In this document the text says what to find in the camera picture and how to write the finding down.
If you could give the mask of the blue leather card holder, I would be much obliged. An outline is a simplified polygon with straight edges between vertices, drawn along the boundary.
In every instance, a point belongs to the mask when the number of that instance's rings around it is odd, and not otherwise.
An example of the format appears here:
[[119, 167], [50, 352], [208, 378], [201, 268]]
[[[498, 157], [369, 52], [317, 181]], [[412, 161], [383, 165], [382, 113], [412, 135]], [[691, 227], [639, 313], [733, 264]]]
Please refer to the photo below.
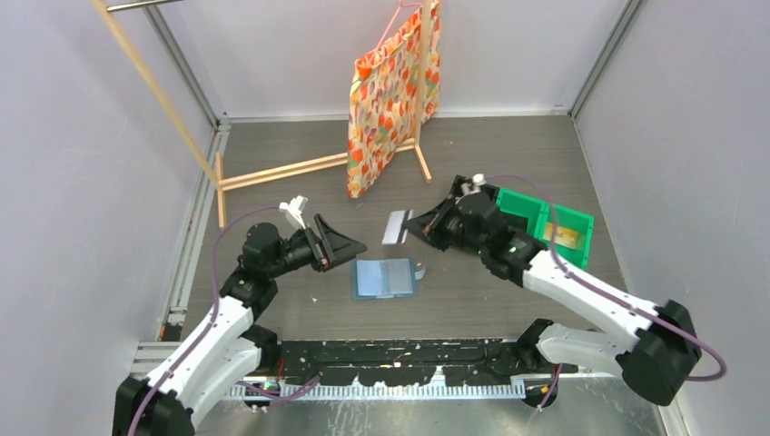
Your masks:
[[425, 273], [425, 265], [413, 259], [356, 260], [351, 267], [352, 297], [364, 301], [416, 296]]

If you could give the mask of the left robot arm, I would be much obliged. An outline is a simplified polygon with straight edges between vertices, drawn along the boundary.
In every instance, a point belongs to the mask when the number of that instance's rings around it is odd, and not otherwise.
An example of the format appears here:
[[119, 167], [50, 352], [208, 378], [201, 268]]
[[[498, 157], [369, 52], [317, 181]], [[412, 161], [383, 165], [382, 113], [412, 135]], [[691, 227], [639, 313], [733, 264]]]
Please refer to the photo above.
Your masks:
[[249, 373], [271, 374], [279, 361], [275, 332], [256, 320], [276, 296], [276, 280], [310, 267], [325, 273], [365, 253], [365, 243], [333, 229], [320, 214], [288, 238], [273, 223], [247, 232], [237, 266], [214, 281], [214, 300], [193, 332], [141, 379], [127, 377], [114, 403], [114, 435], [194, 435], [220, 398]]

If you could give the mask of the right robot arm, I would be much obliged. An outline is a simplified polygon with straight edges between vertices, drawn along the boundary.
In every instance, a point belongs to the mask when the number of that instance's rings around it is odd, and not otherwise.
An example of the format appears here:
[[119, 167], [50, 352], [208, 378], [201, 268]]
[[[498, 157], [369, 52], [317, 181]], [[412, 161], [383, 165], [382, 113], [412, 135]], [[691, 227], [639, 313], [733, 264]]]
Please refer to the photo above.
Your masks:
[[510, 224], [484, 193], [448, 196], [404, 229], [433, 248], [475, 253], [494, 276], [559, 302], [592, 322], [579, 331], [538, 319], [520, 336], [518, 360], [529, 372], [574, 364], [622, 379], [642, 399], [668, 406], [702, 357], [689, 310], [660, 305], [609, 286]]

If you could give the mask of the white card with stripe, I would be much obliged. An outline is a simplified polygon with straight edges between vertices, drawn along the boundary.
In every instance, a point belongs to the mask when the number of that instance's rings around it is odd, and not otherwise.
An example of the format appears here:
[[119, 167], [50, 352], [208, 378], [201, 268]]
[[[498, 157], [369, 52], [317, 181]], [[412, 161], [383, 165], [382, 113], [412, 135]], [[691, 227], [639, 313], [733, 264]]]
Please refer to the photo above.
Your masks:
[[392, 211], [389, 215], [381, 243], [383, 245], [405, 243], [408, 235], [406, 224], [412, 216], [413, 211], [411, 209]]

